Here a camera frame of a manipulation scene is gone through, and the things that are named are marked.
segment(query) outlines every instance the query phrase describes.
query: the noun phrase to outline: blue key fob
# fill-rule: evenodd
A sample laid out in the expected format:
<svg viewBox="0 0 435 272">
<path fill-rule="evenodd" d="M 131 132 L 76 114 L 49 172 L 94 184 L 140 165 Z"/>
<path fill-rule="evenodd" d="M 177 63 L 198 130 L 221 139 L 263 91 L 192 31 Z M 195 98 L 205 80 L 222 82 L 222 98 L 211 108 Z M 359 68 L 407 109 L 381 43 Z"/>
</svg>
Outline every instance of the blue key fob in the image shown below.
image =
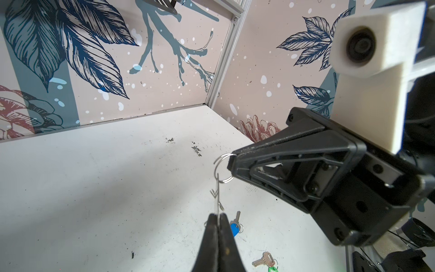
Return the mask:
<svg viewBox="0 0 435 272">
<path fill-rule="evenodd" d="M 230 227 L 231 231 L 233 232 L 233 237 L 235 237 L 239 233 L 240 229 L 237 228 L 236 223 L 231 224 Z"/>
</svg>

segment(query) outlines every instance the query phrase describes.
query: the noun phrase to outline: key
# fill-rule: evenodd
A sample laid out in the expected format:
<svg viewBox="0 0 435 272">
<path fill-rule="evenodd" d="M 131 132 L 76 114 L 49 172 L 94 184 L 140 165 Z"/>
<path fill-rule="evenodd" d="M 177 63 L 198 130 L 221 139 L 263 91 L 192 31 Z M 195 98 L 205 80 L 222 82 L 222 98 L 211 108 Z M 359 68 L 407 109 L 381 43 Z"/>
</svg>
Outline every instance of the key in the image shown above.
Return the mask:
<svg viewBox="0 0 435 272">
<path fill-rule="evenodd" d="M 240 218 L 240 211 L 237 211 L 236 219 L 230 222 L 231 231 L 233 232 L 234 237 L 236 237 L 236 235 L 240 232 L 239 218 Z"/>
<path fill-rule="evenodd" d="M 258 261 L 252 262 L 254 267 L 259 265 L 267 265 L 268 267 L 273 267 L 275 265 L 275 261 L 273 260 L 272 255 L 269 252 L 264 252 L 263 257 Z"/>
<path fill-rule="evenodd" d="M 236 224 L 236 225 L 237 225 L 237 228 L 240 229 L 240 226 L 239 226 L 239 219 L 240 219 L 240 211 L 237 211 L 236 219 L 234 219 L 233 221 L 231 221 L 231 222 L 230 222 L 230 225 L 231 225 L 231 224 Z"/>
</svg>

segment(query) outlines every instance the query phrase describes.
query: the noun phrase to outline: keychain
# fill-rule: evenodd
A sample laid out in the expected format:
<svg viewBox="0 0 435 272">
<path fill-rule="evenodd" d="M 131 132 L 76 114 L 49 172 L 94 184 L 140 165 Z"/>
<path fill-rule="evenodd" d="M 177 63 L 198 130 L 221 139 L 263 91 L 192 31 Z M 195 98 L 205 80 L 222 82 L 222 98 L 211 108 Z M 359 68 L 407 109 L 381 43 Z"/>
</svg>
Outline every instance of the keychain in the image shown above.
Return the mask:
<svg viewBox="0 0 435 272">
<path fill-rule="evenodd" d="M 235 237 L 238 233 L 243 232 L 243 225 L 239 223 L 240 211 L 237 211 L 236 219 L 230 222 L 231 231 L 233 232 L 233 236 Z"/>
</svg>

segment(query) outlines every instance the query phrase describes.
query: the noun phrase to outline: wall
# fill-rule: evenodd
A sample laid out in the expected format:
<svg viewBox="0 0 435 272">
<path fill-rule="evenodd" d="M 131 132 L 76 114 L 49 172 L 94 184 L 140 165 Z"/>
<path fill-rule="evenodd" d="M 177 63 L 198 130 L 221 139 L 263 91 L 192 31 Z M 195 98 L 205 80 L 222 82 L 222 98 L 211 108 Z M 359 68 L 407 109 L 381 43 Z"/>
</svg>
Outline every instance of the wall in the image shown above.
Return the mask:
<svg viewBox="0 0 435 272">
<path fill-rule="evenodd" d="M 231 15 L 187 0 L 0 3 L 0 139 L 202 104 Z"/>
<path fill-rule="evenodd" d="M 335 22 L 389 2 L 253 0 L 214 110 L 254 142 L 286 128 L 293 107 L 329 116 L 339 77 L 328 63 Z M 425 198 L 409 216 L 435 229 L 434 212 Z"/>
</svg>

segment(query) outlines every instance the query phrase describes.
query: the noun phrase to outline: white 3d-printed part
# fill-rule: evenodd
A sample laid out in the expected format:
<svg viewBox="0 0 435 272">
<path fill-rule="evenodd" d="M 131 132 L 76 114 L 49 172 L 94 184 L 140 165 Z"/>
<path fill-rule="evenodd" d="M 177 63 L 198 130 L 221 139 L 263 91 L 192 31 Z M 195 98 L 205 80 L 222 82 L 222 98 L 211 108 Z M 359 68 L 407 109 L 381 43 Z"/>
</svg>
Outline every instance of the white 3d-printed part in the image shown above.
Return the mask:
<svg viewBox="0 0 435 272">
<path fill-rule="evenodd" d="M 395 154 L 402 132 L 412 69 L 425 3 L 381 7 L 337 24 L 330 62 L 340 74 L 331 119 Z M 375 35 L 373 57 L 365 64 L 346 54 L 351 35 L 362 28 Z"/>
</svg>

